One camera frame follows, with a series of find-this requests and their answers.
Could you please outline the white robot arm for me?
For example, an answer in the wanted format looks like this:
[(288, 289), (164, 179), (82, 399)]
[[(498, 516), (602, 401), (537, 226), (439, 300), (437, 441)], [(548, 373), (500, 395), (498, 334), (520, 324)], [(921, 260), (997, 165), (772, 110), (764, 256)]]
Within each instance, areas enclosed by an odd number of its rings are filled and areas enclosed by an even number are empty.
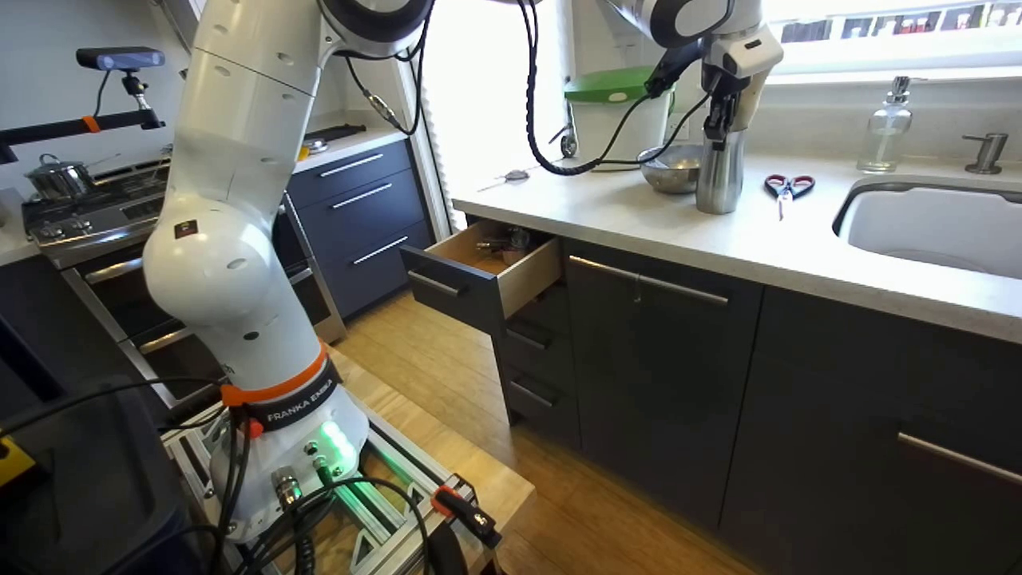
[(317, 477), (318, 441), (357, 468), (369, 422), (340, 390), (272, 247), (305, 133), (322, 64), (418, 48), (435, 0), (206, 0), (173, 137), (168, 185), (145, 247), (145, 281), (228, 369), (219, 401), (255, 422), (250, 445), (219, 439), (206, 474), (219, 512), (261, 530), (281, 512), (279, 474)]

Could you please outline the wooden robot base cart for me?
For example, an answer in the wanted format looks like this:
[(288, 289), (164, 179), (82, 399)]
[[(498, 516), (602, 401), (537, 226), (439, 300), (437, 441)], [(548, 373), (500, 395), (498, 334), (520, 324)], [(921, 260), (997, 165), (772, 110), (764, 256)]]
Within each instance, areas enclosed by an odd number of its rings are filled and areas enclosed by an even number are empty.
[(212, 530), (213, 575), (504, 575), (504, 513), (363, 410), (329, 354), (164, 433)]

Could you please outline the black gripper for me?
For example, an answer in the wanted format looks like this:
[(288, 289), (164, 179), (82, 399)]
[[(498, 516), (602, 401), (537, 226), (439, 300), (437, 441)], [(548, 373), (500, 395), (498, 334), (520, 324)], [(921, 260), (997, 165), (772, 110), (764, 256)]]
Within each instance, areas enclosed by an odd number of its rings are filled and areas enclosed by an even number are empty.
[(780, 62), (783, 44), (765, 24), (736, 35), (701, 31), (675, 40), (661, 55), (645, 81), (645, 93), (658, 99), (691, 64), (701, 64), (701, 93), (709, 97), (707, 141), (722, 148), (722, 141), (735, 141), (746, 128), (756, 90)]

